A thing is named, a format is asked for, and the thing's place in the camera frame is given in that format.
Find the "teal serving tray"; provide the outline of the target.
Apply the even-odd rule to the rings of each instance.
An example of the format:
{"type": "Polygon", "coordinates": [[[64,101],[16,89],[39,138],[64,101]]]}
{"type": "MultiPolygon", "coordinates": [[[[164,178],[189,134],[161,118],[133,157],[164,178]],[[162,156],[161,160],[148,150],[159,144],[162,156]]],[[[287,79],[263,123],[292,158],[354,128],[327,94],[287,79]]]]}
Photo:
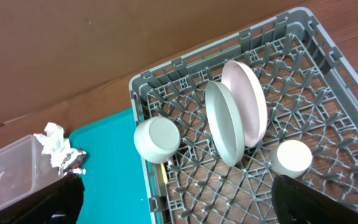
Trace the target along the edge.
{"type": "Polygon", "coordinates": [[[80,224],[151,223],[142,158],[131,109],[74,130],[70,144],[87,153],[80,224]]]}

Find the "grey round plate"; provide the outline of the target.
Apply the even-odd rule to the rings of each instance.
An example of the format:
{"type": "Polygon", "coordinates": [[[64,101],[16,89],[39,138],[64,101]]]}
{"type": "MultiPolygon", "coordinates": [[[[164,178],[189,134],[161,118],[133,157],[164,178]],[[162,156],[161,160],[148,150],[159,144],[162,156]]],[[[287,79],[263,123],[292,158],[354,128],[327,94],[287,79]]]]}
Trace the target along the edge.
{"type": "Polygon", "coordinates": [[[216,150],[232,167],[244,155],[244,131],[239,110],[229,89],[221,82],[209,81],[205,88],[206,113],[216,150]]]}

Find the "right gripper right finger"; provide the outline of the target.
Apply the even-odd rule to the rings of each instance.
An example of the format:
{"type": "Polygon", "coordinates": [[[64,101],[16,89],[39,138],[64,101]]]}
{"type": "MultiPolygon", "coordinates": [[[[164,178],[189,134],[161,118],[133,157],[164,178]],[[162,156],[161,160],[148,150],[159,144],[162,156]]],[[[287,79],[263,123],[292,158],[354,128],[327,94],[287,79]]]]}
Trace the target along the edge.
{"type": "Polygon", "coordinates": [[[287,175],[274,178],[271,194],[280,224],[358,224],[357,212],[287,175]]]}

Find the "white cup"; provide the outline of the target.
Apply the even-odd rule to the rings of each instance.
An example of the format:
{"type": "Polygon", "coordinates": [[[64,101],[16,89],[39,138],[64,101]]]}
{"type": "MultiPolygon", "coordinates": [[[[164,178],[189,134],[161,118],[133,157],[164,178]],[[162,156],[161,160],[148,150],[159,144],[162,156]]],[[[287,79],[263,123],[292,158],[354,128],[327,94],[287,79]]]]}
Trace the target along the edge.
{"type": "Polygon", "coordinates": [[[278,175],[287,175],[293,179],[302,175],[311,165],[313,155],[309,147],[298,140],[280,143],[273,151],[271,169],[278,175]]]}

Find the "clear plastic bin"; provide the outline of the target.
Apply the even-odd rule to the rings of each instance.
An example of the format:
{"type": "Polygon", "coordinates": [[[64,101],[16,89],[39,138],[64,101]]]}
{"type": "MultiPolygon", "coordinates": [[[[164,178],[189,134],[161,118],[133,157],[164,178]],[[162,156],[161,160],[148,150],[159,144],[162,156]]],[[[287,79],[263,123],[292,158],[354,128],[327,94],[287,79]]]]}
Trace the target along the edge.
{"type": "Polygon", "coordinates": [[[0,211],[60,179],[42,150],[33,135],[0,149],[0,211]]]}

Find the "white napkin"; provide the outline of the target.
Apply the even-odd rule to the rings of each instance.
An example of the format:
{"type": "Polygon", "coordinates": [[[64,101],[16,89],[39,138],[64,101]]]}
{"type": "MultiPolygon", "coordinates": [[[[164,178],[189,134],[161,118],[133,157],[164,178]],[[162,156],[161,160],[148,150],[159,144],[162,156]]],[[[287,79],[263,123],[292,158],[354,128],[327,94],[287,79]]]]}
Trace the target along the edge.
{"type": "Polygon", "coordinates": [[[60,170],[65,169],[68,165],[69,157],[75,151],[70,144],[70,140],[64,138],[64,129],[55,124],[47,123],[45,134],[34,133],[35,138],[43,145],[42,154],[50,155],[52,167],[58,167],[60,170]]]}

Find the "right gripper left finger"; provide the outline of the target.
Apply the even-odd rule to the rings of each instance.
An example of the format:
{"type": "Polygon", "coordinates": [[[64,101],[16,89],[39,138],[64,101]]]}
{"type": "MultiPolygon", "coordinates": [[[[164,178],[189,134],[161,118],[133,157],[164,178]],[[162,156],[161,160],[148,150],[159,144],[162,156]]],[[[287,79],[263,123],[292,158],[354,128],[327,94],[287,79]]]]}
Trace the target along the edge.
{"type": "Polygon", "coordinates": [[[85,186],[77,174],[53,184],[0,210],[0,223],[76,223],[85,186]]]}

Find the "red snack wrapper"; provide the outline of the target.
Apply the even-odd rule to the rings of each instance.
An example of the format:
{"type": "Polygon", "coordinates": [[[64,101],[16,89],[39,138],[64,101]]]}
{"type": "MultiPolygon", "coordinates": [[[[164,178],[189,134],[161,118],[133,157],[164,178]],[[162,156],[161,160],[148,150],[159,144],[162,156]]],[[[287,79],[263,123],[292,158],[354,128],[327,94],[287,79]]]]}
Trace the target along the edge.
{"type": "Polygon", "coordinates": [[[60,175],[66,175],[67,173],[74,171],[75,169],[80,169],[83,161],[87,156],[87,152],[81,149],[71,148],[71,152],[69,152],[64,158],[62,164],[59,168],[60,175]]]}

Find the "yellow plastic spoon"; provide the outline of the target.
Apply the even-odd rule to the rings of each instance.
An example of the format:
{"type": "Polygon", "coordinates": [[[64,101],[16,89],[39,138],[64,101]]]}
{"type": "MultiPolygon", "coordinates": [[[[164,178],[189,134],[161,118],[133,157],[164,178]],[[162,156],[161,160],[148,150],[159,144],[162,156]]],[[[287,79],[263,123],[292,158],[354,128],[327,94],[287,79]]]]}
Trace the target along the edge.
{"type": "Polygon", "coordinates": [[[168,176],[167,176],[167,170],[164,163],[161,163],[160,165],[162,177],[163,177],[163,183],[166,185],[168,183],[168,176]]]}

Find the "grey bowl of rice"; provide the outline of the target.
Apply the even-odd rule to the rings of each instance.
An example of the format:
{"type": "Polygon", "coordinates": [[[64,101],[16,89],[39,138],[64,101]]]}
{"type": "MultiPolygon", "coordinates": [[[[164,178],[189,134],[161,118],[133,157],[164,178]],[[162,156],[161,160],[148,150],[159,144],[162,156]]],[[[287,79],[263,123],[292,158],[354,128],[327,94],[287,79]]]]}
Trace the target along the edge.
{"type": "Polygon", "coordinates": [[[163,116],[141,122],[135,129],[134,144],[140,156],[154,164],[167,162],[179,148],[180,131],[163,116]]]}

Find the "grey dishwasher rack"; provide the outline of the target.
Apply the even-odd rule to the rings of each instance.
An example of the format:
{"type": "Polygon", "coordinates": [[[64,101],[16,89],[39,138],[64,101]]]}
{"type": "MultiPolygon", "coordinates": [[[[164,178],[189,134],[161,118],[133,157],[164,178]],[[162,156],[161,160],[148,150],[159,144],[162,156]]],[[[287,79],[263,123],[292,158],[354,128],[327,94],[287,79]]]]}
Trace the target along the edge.
{"type": "Polygon", "coordinates": [[[358,74],[321,23],[296,7],[134,76],[136,123],[172,120],[181,144],[165,163],[142,162],[152,223],[276,223],[271,152],[286,140],[311,150],[303,184],[358,212],[358,74]],[[267,100],[267,132],[228,167],[214,148],[204,103],[230,60],[246,63],[267,100]]]}

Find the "white round plate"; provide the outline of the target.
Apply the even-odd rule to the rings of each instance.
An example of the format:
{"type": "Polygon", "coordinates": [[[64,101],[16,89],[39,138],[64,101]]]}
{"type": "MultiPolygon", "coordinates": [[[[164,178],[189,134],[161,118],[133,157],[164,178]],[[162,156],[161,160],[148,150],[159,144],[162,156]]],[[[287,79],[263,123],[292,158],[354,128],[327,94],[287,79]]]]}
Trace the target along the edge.
{"type": "Polygon", "coordinates": [[[253,70],[242,62],[228,61],[221,82],[229,89],[239,110],[247,147],[255,146],[267,130],[267,102],[253,70]]]}

